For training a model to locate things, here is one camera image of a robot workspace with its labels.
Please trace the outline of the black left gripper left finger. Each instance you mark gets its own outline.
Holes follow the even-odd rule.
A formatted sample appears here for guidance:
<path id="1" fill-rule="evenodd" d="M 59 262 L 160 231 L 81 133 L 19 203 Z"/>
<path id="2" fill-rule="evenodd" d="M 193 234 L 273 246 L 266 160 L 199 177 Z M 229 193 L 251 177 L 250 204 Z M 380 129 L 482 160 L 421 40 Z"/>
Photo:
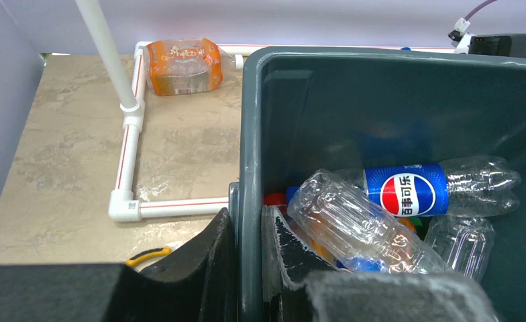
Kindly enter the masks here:
<path id="1" fill-rule="evenodd" d="M 0 321 L 231 321 L 235 233 L 227 209 L 140 271 L 125 264 L 0 266 Z"/>

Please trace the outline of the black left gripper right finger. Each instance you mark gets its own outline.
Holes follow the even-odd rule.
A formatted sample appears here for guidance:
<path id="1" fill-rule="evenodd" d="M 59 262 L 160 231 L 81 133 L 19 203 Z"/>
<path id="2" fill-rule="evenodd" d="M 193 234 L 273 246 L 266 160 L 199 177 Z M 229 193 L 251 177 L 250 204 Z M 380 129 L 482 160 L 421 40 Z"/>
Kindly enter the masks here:
<path id="1" fill-rule="evenodd" d="M 273 321 L 496 321 L 482 288 L 459 274 L 337 270 L 276 206 L 261 213 L 262 298 Z"/>

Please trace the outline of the clear bottle white cap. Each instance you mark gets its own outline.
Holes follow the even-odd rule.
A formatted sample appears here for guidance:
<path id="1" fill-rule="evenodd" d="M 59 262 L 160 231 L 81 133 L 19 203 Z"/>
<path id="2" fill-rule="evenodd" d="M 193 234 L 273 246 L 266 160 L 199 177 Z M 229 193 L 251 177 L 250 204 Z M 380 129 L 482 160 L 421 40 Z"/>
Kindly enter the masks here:
<path id="1" fill-rule="evenodd" d="M 373 265 L 381 272 L 447 272 L 447 264 L 429 245 L 335 173 L 319 169 L 304 181 L 287 213 L 347 270 Z"/>

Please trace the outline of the clear bottle red cap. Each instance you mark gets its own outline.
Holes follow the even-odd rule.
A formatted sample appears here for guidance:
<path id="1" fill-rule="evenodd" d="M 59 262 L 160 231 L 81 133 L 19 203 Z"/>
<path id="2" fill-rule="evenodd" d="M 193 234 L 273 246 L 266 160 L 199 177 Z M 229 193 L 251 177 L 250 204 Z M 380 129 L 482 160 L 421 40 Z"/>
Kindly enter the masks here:
<path id="1" fill-rule="evenodd" d="M 266 195 L 263 204 L 266 206 L 277 206 L 283 215 L 287 213 L 287 199 L 285 193 L 271 193 Z"/>

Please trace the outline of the dark green plastic bin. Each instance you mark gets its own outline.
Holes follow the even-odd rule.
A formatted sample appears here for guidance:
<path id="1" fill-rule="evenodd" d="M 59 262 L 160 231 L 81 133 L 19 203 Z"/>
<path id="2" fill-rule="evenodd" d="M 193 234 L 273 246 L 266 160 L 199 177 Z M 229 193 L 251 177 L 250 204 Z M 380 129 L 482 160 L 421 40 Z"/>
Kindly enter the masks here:
<path id="1" fill-rule="evenodd" d="M 238 193 L 239 319 L 263 321 L 265 195 L 318 168 L 464 156 L 506 159 L 520 207 L 492 219 L 482 286 L 502 321 L 526 321 L 526 59 L 369 48 L 270 47 L 245 63 Z"/>

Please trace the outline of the clear Pepsi bottle blue cap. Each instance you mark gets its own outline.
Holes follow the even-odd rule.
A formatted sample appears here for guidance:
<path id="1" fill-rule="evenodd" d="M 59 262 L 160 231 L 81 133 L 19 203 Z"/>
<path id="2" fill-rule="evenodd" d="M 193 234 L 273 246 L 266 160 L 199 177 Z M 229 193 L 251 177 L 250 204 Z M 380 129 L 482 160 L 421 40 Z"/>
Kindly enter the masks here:
<path id="1" fill-rule="evenodd" d="M 520 174 L 497 156 L 355 168 L 336 174 L 396 217 L 491 217 L 515 211 Z"/>

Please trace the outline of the clear bottle blue label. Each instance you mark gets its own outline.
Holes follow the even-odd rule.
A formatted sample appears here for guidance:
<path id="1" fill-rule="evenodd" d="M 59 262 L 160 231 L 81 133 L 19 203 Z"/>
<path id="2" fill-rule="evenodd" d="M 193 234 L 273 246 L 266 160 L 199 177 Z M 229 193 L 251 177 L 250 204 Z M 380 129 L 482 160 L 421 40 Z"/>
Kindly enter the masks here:
<path id="1" fill-rule="evenodd" d="M 434 217 L 425 242 L 450 269 L 480 282 L 494 246 L 495 230 L 484 217 Z"/>

